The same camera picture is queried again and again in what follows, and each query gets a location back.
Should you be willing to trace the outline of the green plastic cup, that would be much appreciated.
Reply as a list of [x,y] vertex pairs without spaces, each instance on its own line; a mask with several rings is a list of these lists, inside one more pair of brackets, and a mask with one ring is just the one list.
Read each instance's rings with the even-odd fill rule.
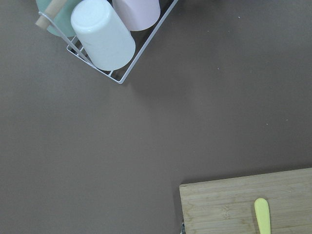
[[[50,0],[36,0],[38,10],[44,12],[50,2]],[[73,37],[76,35],[75,31],[71,26],[71,14],[73,9],[79,3],[80,0],[68,0],[54,18],[54,23],[64,33],[66,37]]]

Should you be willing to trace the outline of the pink plastic cup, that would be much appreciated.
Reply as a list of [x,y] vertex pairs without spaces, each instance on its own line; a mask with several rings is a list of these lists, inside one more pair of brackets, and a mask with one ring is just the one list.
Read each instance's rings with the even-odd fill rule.
[[113,8],[129,31],[143,31],[159,19],[158,0],[113,0]]

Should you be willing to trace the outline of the yellow plastic knife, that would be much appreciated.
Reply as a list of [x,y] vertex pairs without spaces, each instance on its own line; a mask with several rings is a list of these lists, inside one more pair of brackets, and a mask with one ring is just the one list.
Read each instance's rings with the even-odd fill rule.
[[258,198],[254,202],[254,210],[260,234],[271,233],[270,209],[267,200]]

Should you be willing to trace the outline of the bamboo cutting board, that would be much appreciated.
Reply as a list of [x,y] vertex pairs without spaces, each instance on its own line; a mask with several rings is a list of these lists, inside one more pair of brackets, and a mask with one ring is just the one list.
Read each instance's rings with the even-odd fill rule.
[[312,232],[312,170],[182,184],[179,187],[188,234],[257,234],[254,201],[267,200],[273,234]]

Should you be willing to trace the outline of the white plastic cup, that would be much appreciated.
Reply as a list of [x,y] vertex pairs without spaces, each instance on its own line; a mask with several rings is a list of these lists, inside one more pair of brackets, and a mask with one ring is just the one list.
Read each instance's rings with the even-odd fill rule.
[[106,0],[81,1],[72,11],[71,25],[98,69],[120,69],[134,56],[135,41]]

